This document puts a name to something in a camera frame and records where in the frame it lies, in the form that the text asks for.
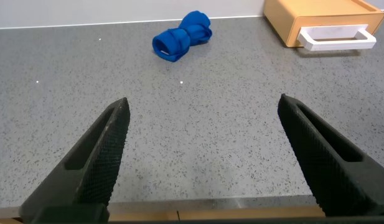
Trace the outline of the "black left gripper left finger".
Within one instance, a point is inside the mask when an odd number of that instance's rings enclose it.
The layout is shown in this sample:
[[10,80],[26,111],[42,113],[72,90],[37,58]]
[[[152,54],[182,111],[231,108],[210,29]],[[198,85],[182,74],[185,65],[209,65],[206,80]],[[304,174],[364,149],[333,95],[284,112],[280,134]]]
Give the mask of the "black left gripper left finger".
[[130,122],[110,104],[19,209],[24,222],[107,222]]

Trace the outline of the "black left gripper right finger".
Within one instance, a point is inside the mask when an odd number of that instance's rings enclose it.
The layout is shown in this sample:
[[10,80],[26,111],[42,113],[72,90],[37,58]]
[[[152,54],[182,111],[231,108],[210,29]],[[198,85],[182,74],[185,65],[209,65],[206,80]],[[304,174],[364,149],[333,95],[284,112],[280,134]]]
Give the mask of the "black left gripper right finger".
[[327,216],[384,215],[384,167],[295,98],[281,95],[278,115]]

